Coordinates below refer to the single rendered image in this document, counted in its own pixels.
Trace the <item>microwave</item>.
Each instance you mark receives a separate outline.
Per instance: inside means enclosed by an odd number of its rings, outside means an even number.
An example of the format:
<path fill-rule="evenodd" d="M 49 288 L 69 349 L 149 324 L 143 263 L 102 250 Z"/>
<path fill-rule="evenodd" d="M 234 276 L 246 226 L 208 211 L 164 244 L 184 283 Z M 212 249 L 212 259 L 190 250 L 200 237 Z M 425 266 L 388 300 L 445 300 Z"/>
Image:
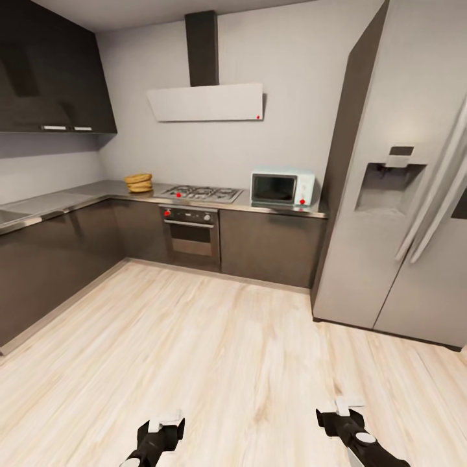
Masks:
<path fill-rule="evenodd" d="M 251 173 L 250 201 L 309 206 L 314 183 L 312 169 L 257 167 Z"/>

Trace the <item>popcorn bag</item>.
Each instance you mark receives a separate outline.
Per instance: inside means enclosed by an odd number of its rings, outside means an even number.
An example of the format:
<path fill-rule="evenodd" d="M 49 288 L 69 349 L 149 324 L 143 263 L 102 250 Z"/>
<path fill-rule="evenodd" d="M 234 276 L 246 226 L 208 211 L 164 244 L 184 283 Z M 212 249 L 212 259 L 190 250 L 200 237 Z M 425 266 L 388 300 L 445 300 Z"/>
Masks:
<path fill-rule="evenodd" d="M 127 183 L 129 193 L 145 193 L 152 191 L 151 173 L 138 173 L 132 176 L 126 176 L 124 181 Z"/>

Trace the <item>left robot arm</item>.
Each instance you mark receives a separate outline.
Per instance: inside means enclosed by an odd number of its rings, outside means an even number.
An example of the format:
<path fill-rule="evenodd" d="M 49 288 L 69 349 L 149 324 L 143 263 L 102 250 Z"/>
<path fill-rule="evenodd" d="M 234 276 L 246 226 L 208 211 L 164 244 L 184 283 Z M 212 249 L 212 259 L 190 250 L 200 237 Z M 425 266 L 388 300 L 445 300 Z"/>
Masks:
<path fill-rule="evenodd" d="M 162 453 L 174 451 L 183 439 L 185 422 L 181 409 L 152 411 L 147 425 L 138 429 L 137 449 L 119 467 L 155 467 Z"/>

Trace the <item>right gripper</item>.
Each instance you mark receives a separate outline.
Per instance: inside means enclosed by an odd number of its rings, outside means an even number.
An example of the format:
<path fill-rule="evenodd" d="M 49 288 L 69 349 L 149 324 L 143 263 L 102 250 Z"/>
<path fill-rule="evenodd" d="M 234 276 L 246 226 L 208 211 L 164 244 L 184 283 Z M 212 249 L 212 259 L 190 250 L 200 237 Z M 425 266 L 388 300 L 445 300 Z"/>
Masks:
<path fill-rule="evenodd" d="M 350 416 L 339 416 L 336 412 L 320 412 L 316 409 L 318 424 L 325 428 L 328 437 L 342 437 L 342 430 L 349 424 L 363 428 L 363 416 L 355 410 L 350 411 Z"/>

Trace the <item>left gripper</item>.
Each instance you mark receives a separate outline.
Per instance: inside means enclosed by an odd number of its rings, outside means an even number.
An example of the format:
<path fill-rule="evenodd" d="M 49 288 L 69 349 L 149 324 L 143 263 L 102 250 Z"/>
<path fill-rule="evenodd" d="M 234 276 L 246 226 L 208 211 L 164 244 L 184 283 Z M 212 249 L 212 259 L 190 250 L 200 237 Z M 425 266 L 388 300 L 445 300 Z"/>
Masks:
<path fill-rule="evenodd" d="M 185 417 L 178 424 L 163 424 L 163 428 L 157 433 L 149 433 L 148 425 L 143 425 L 138 429 L 137 449 L 142 444 L 152 444 L 158 453 L 158 459 L 164 451 L 174 451 L 178 441 L 183 439 L 185 428 Z"/>

